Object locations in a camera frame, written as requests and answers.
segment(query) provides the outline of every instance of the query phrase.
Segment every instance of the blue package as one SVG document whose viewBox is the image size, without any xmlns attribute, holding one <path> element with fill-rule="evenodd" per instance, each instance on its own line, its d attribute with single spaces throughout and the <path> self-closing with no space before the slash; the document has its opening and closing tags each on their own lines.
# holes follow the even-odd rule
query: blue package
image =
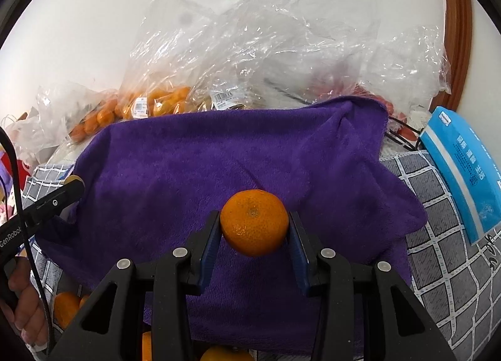
<svg viewBox="0 0 501 361">
<path fill-rule="evenodd" d="M 501 174 L 468 123 L 437 107 L 420 138 L 447 182 L 471 244 L 501 222 Z"/>
</svg>

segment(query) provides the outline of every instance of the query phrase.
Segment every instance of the human hand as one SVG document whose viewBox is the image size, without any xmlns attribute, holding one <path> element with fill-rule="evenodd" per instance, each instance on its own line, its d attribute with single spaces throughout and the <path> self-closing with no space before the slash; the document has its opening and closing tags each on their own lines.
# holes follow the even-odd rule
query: human hand
<svg viewBox="0 0 501 361">
<path fill-rule="evenodd" d="M 0 308 L 9 323 L 21 332 L 26 344 L 44 345 L 47 342 L 47 321 L 37 290 L 29 281 L 31 267 L 27 258 L 19 257 L 16 268 L 8 280 L 8 287 L 19 292 L 16 311 L 0 299 Z"/>
</svg>

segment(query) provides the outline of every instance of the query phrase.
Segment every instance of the checkered tablecloth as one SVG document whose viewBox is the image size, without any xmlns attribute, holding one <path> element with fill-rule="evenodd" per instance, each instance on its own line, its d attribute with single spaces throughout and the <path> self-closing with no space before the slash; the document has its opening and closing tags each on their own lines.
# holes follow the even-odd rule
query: checkered tablecloth
<svg viewBox="0 0 501 361">
<path fill-rule="evenodd" d="M 447 185 L 430 155 L 410 152 L 381 161 L 417 195 L 428 212 L 421 230 L 407 236 L 412 288 L 437 323 L 458 361 L 472 361 L 501 321 L 501 227 L 471 246 L 464 232 Z M 28 179 L 23 205 L 59 187 L 69 166 L 36 169 Z M 61 269 L 32 248 L 45 294 L 53 303 L 55 294 L 82 286 L 69 280 Z M 55 324 L 59 335 L 61 329 Z M 259 361 L 307 361 L 309 357 L 252 352 Z"/>
</svg>

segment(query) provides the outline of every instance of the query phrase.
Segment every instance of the purple towel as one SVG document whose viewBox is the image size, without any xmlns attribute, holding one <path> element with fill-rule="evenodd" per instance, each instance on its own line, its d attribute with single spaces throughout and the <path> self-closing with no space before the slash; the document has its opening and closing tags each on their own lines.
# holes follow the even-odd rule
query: purple towel
<svg viewBox="0 0 501 361">
<path fill-rule="evenodd" d="M 234 193 L 274 193 L 305 228 L 353 262 L 390 262 L 409 281 L 404 236 L 426 222 L 414 194 L 378 161 L 379 103 L 337 98 L 291 110 L 183 114 L 114 124 L 78 159 L 76 225 L 46 227 L 42 250 L 94 288 L 121 258 L 183 245 Z M 319 301 L 301 295 L 286 246 L 247 258 L 222 240 L 204 295 L 189 297 L 192 337 L 278 353 L 312 350 Z"/>
</svg>

